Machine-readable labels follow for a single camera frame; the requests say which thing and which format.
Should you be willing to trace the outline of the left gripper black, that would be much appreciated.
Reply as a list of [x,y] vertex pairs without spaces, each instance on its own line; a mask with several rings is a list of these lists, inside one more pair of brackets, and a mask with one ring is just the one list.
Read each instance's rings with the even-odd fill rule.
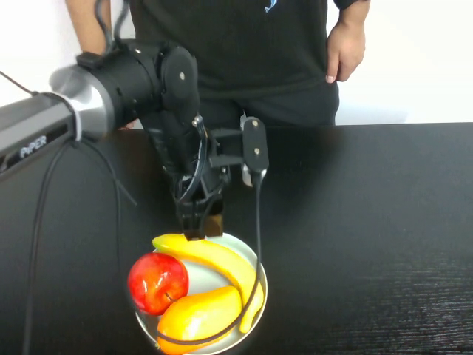
[[167,169],[171,191],[183,235],[187,240],[222,236],[224,202],[221,198],[228,173],[223,168],[211,167],[214,142],[210,132],[203,124],[184,128],[168,126],[164,137],[170,159]]

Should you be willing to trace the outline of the person's left hand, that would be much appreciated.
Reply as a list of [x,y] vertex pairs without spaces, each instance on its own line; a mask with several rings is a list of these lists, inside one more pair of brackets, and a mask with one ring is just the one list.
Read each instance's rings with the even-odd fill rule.
[[363,61],[365,52],[363,24],[339,21],[327,38],[327,83],[345,82]]

